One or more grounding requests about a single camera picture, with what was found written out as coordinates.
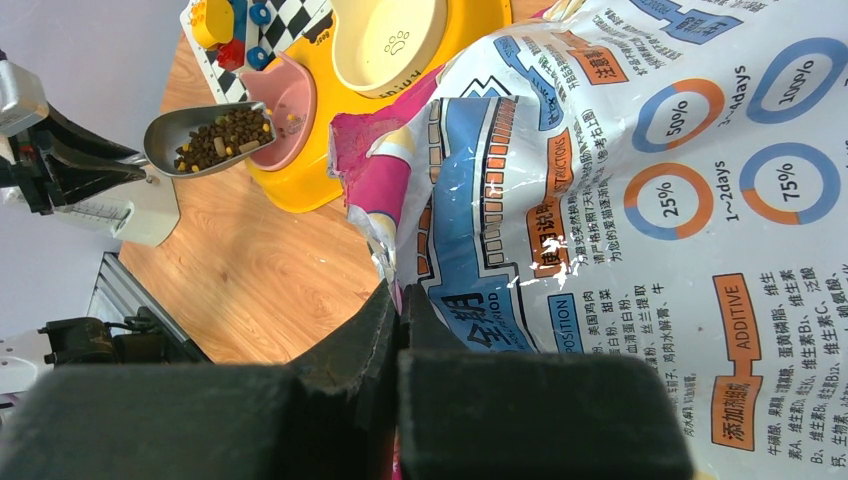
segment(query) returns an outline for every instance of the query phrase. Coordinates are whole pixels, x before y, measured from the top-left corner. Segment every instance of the orange text box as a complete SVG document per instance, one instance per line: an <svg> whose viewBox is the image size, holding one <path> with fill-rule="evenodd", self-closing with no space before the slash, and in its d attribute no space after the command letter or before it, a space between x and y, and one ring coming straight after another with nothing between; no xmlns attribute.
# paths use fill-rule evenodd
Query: orange text box
<svg viewBox="0 0 848 480"><path fill-rule="evenodd" d="M607 85L628 81L624 69L621 68L610 49L591 46L586 40L571 33L571 31L557 34L557 36L574 48L574 50L569 50L568 54L577 60L592 85Z"/></svg>
<svg viewBox="0 0 848 480"><path fill-rule="evenodd" d="M752 362L762 358L757 318L748 294L745 277L741 273L713 277L724 336L727 342L727 359L735 362L734 375L748 377Z"/></svg>
<svg viewBox="0 0 848 480"><path fill-rule="evenodd" d="M716 377L712 399L712 441L754 451L754 407L763 377Z"/></svg>
<svg viewBox="0 0 848 480"><path fill-rule="evenodd" d="M566 129L548 139L548 173L545 181L545 199L527 212L527 234L530 252L537 264L536 278L552 277L568 265L565 247L565 226L562 223L560 197L574 181L571 171L571 136ZM546 246L545 242L556 242Z"/></svg>

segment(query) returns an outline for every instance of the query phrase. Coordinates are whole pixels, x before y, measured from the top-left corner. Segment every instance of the paw print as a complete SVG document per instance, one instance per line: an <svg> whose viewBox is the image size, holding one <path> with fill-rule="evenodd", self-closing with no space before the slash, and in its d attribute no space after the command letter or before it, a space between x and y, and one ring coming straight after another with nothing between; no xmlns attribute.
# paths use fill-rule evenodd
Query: paw print
<svg viewBox="0 0 848 480"><path fill-rule="evenodd" d="M403 30L399 31L397 35L389 37L389 43L386 44L386 48L384 48L383 51L391 55L398 53L406 46L406 39L408 38L409 32L404 32Z"/></svg>

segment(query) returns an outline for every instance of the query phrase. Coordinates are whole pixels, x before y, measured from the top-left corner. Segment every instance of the kibble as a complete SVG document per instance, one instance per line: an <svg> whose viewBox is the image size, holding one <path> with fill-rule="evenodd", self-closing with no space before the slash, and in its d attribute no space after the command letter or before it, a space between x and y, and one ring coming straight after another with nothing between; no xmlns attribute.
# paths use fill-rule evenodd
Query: kibble
<svg viewBox="0 0 848 480"><path fill-rule="evenodd" d="M189 132L189 141L176 149L174 167L179 172L200 172L235 155L269 143L273 136L262 110L238 108Z"/></svg>

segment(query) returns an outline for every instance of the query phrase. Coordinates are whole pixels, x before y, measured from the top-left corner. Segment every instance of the wooden surface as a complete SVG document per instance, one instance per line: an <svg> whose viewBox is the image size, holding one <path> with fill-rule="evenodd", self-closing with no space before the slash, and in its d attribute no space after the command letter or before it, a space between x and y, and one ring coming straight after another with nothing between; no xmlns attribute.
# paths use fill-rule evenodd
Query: wooden surface
<svg viewBox="0 0 848 480"><path fill-rule="evenodd" d="M513 0L513 18L551 3ZM213 103L181 38L162 112ZM377 285L341 199L286 213L244 165L177 181L176 190L181 219L171 236L157 248L126 243L120 258L215 362L288 361L356 313Z"/></svg>

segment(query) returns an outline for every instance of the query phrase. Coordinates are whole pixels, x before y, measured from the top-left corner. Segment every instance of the toy car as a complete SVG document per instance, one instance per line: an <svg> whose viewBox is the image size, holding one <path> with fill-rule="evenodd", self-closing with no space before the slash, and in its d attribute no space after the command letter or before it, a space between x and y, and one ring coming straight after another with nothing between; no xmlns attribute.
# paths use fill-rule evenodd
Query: toy car
<svg viewBox="0 0 848 480"><path fill-rule="evenodd" d="M259 45L259 27L271 22L265 2L200 0L191 7L191 33L206 50L218 51L218 66L233 73L262 70L271 55Z"/></svg>

